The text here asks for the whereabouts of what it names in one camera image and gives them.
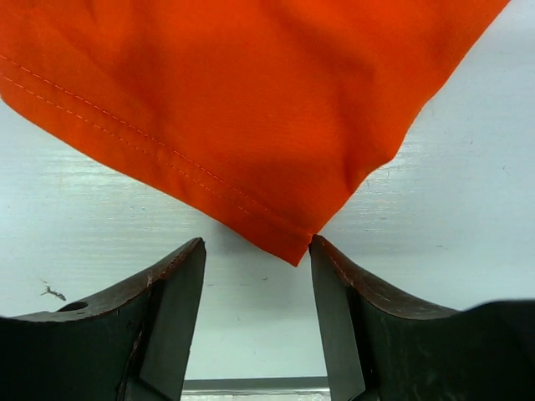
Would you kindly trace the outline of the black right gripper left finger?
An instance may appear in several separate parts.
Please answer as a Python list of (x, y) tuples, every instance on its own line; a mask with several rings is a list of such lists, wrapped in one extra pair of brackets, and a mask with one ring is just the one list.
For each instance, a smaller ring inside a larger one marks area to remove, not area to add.
[(2, 399), (180, 399), (205, 266), (195, 238), (55, 312), (3, 317)]

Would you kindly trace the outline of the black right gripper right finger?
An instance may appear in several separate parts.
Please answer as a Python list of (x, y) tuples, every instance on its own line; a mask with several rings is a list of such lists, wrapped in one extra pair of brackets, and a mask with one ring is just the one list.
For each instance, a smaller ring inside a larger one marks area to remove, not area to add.
[(389, 284), (322, 236), (309, 253), (332, 399), (533, 399), (533, 301), (457, 311)]

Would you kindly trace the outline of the orange t-shirt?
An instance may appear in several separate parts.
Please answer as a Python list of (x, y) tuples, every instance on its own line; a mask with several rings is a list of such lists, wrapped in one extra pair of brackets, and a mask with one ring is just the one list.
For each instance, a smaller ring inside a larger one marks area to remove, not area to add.
[(297, 265), (503, 1), (4, 1), (1, 95)]

